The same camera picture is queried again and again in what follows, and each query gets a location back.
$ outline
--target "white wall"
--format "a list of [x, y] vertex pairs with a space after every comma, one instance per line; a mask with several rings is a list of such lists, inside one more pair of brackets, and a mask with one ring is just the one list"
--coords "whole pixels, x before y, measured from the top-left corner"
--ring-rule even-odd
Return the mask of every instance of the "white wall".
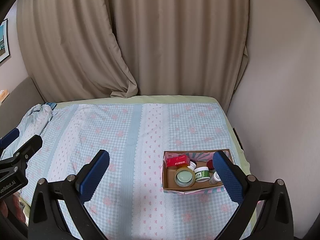
[[302, 237], [320, 212], [320, 23], [305, 0], [250, 5], [250, 61], [227, 116], [251, 173], [284, 179]]
[[0, 90], [12, 92], [28, 73], [24, 65], [17, 34], [17, 2], [12, 6], [6, 18], [8, 19], [8, 42], [10, 56], [0, 63]]

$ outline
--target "open cardboard box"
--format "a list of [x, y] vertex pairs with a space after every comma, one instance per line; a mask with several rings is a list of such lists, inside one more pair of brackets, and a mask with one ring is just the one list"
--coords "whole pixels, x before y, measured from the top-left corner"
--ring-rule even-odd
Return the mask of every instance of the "open cardboard box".
[[186, 154], [186, 155], [189, 155], [191, 159], [197, 162], [196, 163], [197, 168], [199, 168], [199, 167], [206, 166], [206, 162], [210, 160], [210, 156], [212, 156], [213, 153], [217, 151], [223, 151], [227, 155], [227, 157], [230, 159], [230, 161], [234, 163], [230, 153], [230, 149], [206, 150], [206, 151], [164, 151], [163, 168], [162, 168], [162, 186], [163, 186], [164, 192], [171, 192], [171, 193], [184, 195], [184, 194], [199, 192], [205, 189], [223, 186], [222, 182], [219, 182], [215, 185], [211, 185], [209, 184], [209, 181], [204, 181], [204, 182], [195, 182], [191, 187], [180, 187], [174, 181], [176, 169], [175, 170], [167, 169], [166, 163], [165, 163], [166, 153], [167, 155], [174, 154], [175, 156], [177, 156], [176, 154]]

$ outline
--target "green label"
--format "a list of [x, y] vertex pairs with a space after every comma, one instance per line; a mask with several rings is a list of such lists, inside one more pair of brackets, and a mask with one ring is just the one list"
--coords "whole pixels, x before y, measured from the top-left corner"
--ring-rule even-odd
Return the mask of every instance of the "green label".
[[196, 179], [204, 178], [204, 177], [210, 177], [209, 171], [198, 171], [196, 173]]

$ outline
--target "wooden headboard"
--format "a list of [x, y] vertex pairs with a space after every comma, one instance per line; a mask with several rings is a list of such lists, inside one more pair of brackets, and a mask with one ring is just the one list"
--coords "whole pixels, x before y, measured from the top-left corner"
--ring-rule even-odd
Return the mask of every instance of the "wooden headboard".
[[0, 105], [0, 138], [17, 127], [26, 112], [37, 104], [44, 104], [44, 101], [28, 77]]

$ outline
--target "curtain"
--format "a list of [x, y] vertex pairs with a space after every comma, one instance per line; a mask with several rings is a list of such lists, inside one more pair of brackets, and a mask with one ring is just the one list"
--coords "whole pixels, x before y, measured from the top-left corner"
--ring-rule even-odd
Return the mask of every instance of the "curtain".
[[108, 7], [108, 0], [18, 0], [21, 53], [45, 101], [137, 94]]
[[249, 0], [109, 4], [113, 32], [140, 95], [209, 96], [227, 111], [247, 62]]
[[196, 95], [226, 112], [244, 72], [249, 0], [18, 0], [29, 75], [46, 101]]

